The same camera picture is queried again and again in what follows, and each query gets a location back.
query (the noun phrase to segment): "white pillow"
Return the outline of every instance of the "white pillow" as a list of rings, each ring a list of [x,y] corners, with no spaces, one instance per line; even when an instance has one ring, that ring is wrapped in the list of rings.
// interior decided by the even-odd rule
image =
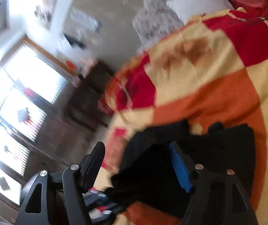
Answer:
[[[192,15],[234,9],[228,0],[168,0],[166,4],[184,24]]]

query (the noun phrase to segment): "window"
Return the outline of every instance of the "window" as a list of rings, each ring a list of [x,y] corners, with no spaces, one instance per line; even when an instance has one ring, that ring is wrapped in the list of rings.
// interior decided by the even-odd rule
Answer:
[[[0,193],[19,205],[30,151],[67,79],[27,44],[0,67]]]

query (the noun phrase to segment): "black metal frame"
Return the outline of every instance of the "black metal frame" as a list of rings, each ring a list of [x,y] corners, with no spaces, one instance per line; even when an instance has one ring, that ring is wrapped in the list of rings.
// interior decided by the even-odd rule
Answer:
[[[171,145],[176,149],[181,160],[185,164],[190,176],[191,184],[195,189],[190,200],[190,206],[186,210],[182,220],[182,225],[204,224],[203,214],[205,214],[208,209],[210,192],[212,189],[211,185],[214,182],[225,184],[225,201],[221,225],[258,225],[249,197],[235,173],[228,174],[227,170],[225,173],[214,173],[210,172],[205,167],[202,167],[201,170],[199,170],[196,168],[191,157],[182,153],[176,142],[172,142]],[[234,186],[235,189],[238,190],[236,196],[239,196],[239,199],[242,200],[240,211],[234,209]]]
[[[93,187],[104,157],[105,145],[98,142],[79,164],[71,165],[63,172],[41,171],[33,184],[29,184],[15,225],[57,224],[56,190],[63,190],[69,225],[92,225],[82,194]]]

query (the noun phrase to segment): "blanket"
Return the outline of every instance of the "blanket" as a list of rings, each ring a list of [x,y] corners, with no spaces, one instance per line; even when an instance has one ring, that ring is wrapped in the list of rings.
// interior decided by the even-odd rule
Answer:
[[[205,134],[213,122],[247,123],[256,147],[250,199],[259,224],[268,225],[268,17],[242,8],[195,16],[126,64],[105,98],[116,112],[103,162],[111,173],[129,138],[146,127],[187,119],[193,134]],[[126,216],[136,225],[181,221],[141,202]]]

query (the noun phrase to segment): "screw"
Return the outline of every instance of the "screw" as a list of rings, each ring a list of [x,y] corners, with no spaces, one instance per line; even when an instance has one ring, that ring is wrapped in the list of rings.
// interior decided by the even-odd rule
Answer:
[[[202,164],[196,164],[196,169],[197,170],[203,170],[204,166]]]
[[[79,168],[78,164],[74,164],[70,167],[71,170],[77,170]]]
[[[227,170],[227,173],[228,173],[229,175],[231,175],[231,176],[235,174],[235,172],[234,172],[232,169],[228,169],[228,170]]]
[[[45,175],[47,175],[47,171],[46,170],[43,170],[40,172],[40,176],[44,177]]]

